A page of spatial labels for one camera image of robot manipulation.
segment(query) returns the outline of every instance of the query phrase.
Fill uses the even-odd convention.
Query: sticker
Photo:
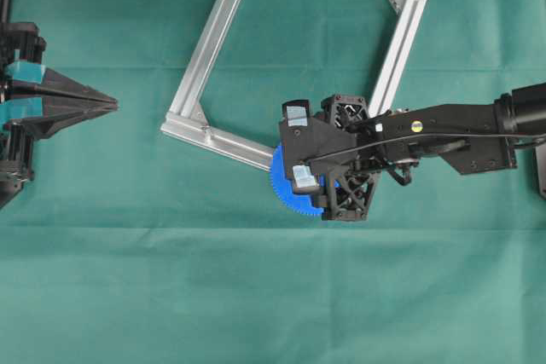
[[[423,131],[423,123],[421,121],[414,121],[413,123],[411,123],[411,130],[413,132]]]

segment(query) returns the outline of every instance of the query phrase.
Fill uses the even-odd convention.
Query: square metal frame
[[[199,103],[240,2],[241,0],[216,0],[214,3],[161,131],[168,136],[269,171],[274,148],[211,127]],[[391,107],[427,4],[427,0],[389,2],[398,13],[398,23],[369,102],[371,116],[382,114]]]

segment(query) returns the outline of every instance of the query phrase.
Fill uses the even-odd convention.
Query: black cable
[[[527,142],[525,144],[516,144],[514,145],[514,149],[529,149],[529,148],[536,148],[540,147],[541,145],[544,145],[546,143],[546,139],[537,139],[533,142]]]
[[[340,151],[335,151],[333,153],[325,153],[324,155],[318,155],[316,157],[311,157],[305,160],[306,163],[315,162],[321,159],[327,159],[332,157],[337,157],[339,155],[343,155],[344,153],[354,153],[356,151],[360,151],[362,149],[377,147],[379,145],[389,144],[391,142],[399,142],[399,141],[406,141],[406,140],[414,140],[418,138],[426,138],[426,137],[432,137],[432,136],[441,136],[441,137],[457,137],[457,138],[530,138],[532,140],[541,140],[546,138],[546,134],[537,134],[537,135],[531,135],[531,134],[463,134],[463,133],[450,133],[450,132],[440,132],[440,133],[434,133],[434,132],[426,132],[426,133],[420,133],[420,134],[412,134],[410,136],[397,136],[396,138],[390,138],[388,140],[383,141],[376,141],[371,142],[369,144],[364,144],[359,147],[353,147],[353,148],[347,148],[342,149]]]

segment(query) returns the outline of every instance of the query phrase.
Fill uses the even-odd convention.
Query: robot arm
[[[515,150],[546,141],[546,84],[490,105],[447,104],[370,118],[363,98],[335,95],[312,115],[308,101],[282,106],[284,172],[310,195],[322,219],[365,220],[379,174],[401,185],[422,157],[441,157],[461,175],[517,168]],[[520,143],[520,140],[531,142]]]

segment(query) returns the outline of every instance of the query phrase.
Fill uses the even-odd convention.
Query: green fabric surface
[[[0,362],[544,363],[546,203],[532,153],[383,178],[369,220],[285,208],[268,175],[163,136],[214,0],[14,0],[44,64],[118,113],[36,145],[0,217]],[[546,0],[429,0],[395,107],[546,81]],[[387,0],[243,0],[202,98],[274,146],[281,104],[369,96]]]

